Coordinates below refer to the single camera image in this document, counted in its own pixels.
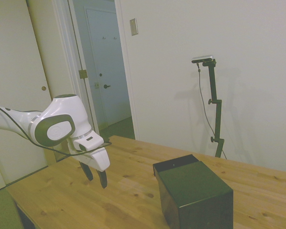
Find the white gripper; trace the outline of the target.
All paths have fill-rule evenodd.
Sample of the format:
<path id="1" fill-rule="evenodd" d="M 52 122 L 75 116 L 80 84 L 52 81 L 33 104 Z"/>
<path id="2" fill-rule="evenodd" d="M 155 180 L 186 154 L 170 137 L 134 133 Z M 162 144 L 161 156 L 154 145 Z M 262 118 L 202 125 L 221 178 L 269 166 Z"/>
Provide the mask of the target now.
<path id="1" fill-rule="evenodd" d="M 68 148 L 74 159 L 80 162 L 81 168 L 89 181 L 93 180 L 93 174 L 89 167 L 97 170 L 102 188 L 106 188 L 108 181 L 106 169 L 110 165 L 107 151 L 104 147 L 96 144 L 79 144 L 68 142 Z"/>

